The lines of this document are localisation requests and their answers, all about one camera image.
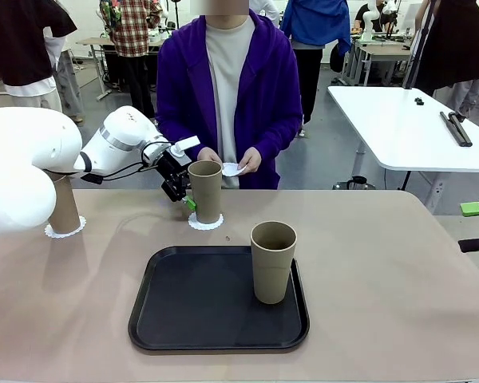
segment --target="person's left hand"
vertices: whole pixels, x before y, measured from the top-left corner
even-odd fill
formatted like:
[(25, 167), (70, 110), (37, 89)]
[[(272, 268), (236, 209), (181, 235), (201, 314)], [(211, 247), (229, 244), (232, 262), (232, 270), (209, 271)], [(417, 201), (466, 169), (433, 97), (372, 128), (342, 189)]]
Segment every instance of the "person's left hand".
[(255, 173), (262, 162), (261, 153), (256, 148), (250, 148), (245, 152), (243, 159), (238, 165), (238, 170), (245, 168), (240, 176), (244, 176), (248, 173)]

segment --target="cup rim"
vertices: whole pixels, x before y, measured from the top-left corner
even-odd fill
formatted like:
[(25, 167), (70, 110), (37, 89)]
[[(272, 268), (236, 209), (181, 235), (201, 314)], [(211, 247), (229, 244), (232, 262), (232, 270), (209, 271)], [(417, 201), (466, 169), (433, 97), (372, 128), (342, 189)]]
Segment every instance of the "cup rim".
[[(281, 225), (284, 225), (286, 227), (289, 227), (291, 230), (293, 230), (293, 232), (295, 233), (295, 241), (288, 247), (285, 247), (283, 249), (279, 249), (279, 250), (272, 250), (272, 249), (267, 249), (266, 247), (262, 247), (260, 246), (255, 240), (254, 240), (254, 237), (253, 237), (253, 234), (254, 234), (254, 230), (260, 226), (260, 225), (264, 225), (265, 223), (280, 223)], [(259, 249), (263, 249), (265, 251), (270, 251), (272, 253), (279, 253), (279, 252), (282, 252), (282, 251), (287, 251), (289, 249), (291, 249), (292, 247), (295, 247), (296, 246), (296, 242), (298, 241), (298, 234), (296, 233), (296, 230), (293, 228), (293, 226), (285, 223), (285, 222), (282, 222), (282, 221), (263, 221), (263, 222), (260, 222), (260, 223), (257, 223), (253, 228), (252, 230), (250, 231), (250, 240), (255, 243), (255, 245), (259, 248)]]
[[(213, 173), (213, 174), (209, 174), (209, 175), (207, 175), (207, 176), (201, 176), (201, 175), (196, 174), (196, 173), (193, 173), (193, 172), (191, 171), (191, 167), (192, 167), (193, 165), (195, 165), (195, 164), (202, 164), (202, 163), (208, 163), (208, 162), (211, 162), (211, 163), (213, 163), (213, 164), (217, 164), (218, 166), (220, 166), (220, 170), (217, 171), (217, 172), (215, 172), (215, 173)], [(220, 165), (220, 164), (219, 164), (218, 162), (216, 162), (216, 161), (210, 161), (210, 160), (196, 161), (196, 162), (190, 164), (190, 166), (188, 166), (188, 173), (189, 173), (189, 174), (191, 174), (192, 176), (201, 177), (201, 178), (214, 177), (214, 176), (216, 176), (217, 174), (221, 174), (222, 171), (223, 171), (222, 165)]]

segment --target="gray pants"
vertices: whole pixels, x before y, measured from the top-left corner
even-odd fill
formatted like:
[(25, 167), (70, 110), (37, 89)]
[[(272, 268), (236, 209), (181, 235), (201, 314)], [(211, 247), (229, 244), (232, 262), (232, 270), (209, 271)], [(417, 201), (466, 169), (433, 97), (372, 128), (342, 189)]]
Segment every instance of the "gray pants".
[(46, 108), (56, 110), (62, 113), (61, 99), (57, 90), (54, 89), (50, 93), (41, 96), (17, 97), (11, 96), (14, 106), (30, 107), (30, 108)]
[(69, 51), (64, 51), (58, 62), (57, 72), (53, 74), (57, 82), (58, 94), (62, 102), (62, 111), (69, 117), (83, 117), (80, 87), (74, 74), (73, 62)]
[(479, 79), (454, 84), (447, 106), (455, 112), (469, 116), (479, 97)]

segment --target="person's right hand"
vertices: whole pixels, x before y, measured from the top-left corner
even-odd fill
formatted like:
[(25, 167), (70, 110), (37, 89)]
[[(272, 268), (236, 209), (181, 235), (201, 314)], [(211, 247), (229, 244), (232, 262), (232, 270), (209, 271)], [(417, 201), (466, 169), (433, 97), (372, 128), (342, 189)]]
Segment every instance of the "person's right hand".
[(197, 156), (198, 161), (215, 161), (218, 162), (220, 165), (222, 164), (222, 160), (218, 157), (218, 154), (211, 149), (211, 148), (202, 148)]

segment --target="wall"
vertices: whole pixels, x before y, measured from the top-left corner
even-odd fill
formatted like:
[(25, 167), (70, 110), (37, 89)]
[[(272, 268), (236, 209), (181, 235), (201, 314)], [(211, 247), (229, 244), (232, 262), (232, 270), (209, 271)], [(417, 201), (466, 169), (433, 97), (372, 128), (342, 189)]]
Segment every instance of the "wall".
[[(401, 0), (401, 6), (399, 8), (398, 22), (401, 25), (405, 19), (406, 11), (410, 4), (421, 3), (421, 0)], [(77, 57), (88, 57), (89, 49), (81, 45), (77, 45), (76, 41), (83, 40), (85, 38), (99, 37), (103, 32), (103, 25), (101, 20), (96, 15), (96, 9), (98, 1), (94, 0), (61, 0), (67, 10), (70, 12), (71, 17), (78, 27), (78, 31), (69, 36), (69, 43), (71, 45), (73, 54)], [(350, 23), (353, 25), (354, 18), (358, 9), (366, 3), (366, 0), (349, 0), (348, 6), (350, 7)], [(287, 0), (275, 0), (275, 4), (279, 10), (286, 8)], [(176, 20), (176, 12), (174, 3), (169, 2), (169, 20)], [(190, 22), (196, 15), (190, 13), (190, 5), (186, 0), (182, 0), (178, 3), (178, 10), (180, 16), (180, 24), (186, 24)], [(330, 57), (330, 51), (334, 47), (335, 43), (330, 43), (325, 49), (323, 55), (323, 62), (328, 62)]]

